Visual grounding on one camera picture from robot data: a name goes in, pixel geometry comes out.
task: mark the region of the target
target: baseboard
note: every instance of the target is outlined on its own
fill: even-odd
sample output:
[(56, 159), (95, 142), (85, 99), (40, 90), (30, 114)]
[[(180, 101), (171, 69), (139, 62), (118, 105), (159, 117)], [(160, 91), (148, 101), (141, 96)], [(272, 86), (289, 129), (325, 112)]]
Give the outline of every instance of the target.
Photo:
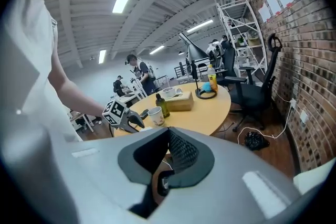
[[(276, 110), (276, 113), (278, 114), (279, 118), (281, 119), (281, 124), (282, 126), (285, 128), (286, 125), (286, 121), (285, 119), (282, 117), (280, 110), (278, 109), (275, 101), (272, 99), (272, 107)], [(293, 156), (293, 162), (294, 162), (294, 173), (295, 175), (298, 175), (301, 173), (301, 167), (300, 167), (300, 161), (299, 161), (299, 155), (295, 146), (295, 142), (294, 142), (294, 138), (292, 135), (292, 132), (289, 130), (289, 127), (286, 128), (286, 136), (289, 142), (289, 147), (290, 147), (290, 151), (292, 153)]]

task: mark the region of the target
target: ceiling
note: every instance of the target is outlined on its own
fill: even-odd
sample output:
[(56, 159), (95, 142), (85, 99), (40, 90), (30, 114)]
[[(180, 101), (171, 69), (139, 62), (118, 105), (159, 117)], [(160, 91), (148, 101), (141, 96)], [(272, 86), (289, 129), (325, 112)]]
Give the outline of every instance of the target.
[(116, 0), (45, 0), (58, 22), (58, 54), (64, 67), (106, 49), (108, 58), (125, 52), (148, 54), (164, 45), (179, 51), (183, 45), (178, 33), (213, 19), (212, 24), (193, 32), (193, 41), (222, 30), (216, 2), (231, 0), (129, 0), (123, 14), (113, 14)]

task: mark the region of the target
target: black lamp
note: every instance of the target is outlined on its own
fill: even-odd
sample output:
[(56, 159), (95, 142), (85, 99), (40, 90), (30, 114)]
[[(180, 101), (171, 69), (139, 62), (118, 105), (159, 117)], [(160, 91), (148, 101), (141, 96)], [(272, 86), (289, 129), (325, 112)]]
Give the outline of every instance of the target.
[(204, 58), (208, 58), (208, 54), (206, 54), (205, 51), (203, 51), (201, 48), (196, 46), (185, 34), (179, 33), (179, 36), (188, 47), (188, 57), (191, 63), (191, 73), (192, 73), (193, 79), (196, 82), (196, 90), (195, 90), (196, 96), (200, 99), (211, 99), (215, 97), (217, 95), (217, 92), (214, 91), (213, 89), (211, 89), (211, 92), (213, 92), (214, 95), (209, 96), (209, 97), (202, 97), (201, 95), (205, 93), (205, 91), (202, 89), (199, 89), (198, 84), (197, 84), (198, 76), (197, 76), (195, 60), (201, 60)]

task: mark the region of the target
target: yellow bottle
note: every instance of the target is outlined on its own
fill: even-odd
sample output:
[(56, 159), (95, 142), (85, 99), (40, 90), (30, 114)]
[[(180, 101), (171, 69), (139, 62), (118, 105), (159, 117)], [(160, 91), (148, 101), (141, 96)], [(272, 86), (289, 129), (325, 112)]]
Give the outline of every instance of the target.
[(217, 86), (217, 79), (216, 79), (216, 71), (212, 67), (212, 65), (208, 65), (208, 78), (209, 78), (209, 82), (211, 85), (211, 89), (213, 89), (214, 91), (217, 91), (218, 86)]

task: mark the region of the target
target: green bottle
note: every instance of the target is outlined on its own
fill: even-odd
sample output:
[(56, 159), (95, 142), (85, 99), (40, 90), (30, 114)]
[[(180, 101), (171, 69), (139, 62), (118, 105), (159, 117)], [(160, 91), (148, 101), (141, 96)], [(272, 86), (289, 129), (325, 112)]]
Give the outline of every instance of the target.
[(160, 96), (159, 93), (156, 94), (156, 101), (155, 101), (155, 103), (156, 103), (157, 106), (160, 106), (160, 107), (161, 107), (163, 117), (164, 117), (164, 118), (169, 117), (170, 113), (169, 113), (169, 110), (168, 110), (168, 108), (167, 108), (167, 103), (166, 103), (166, 101)]

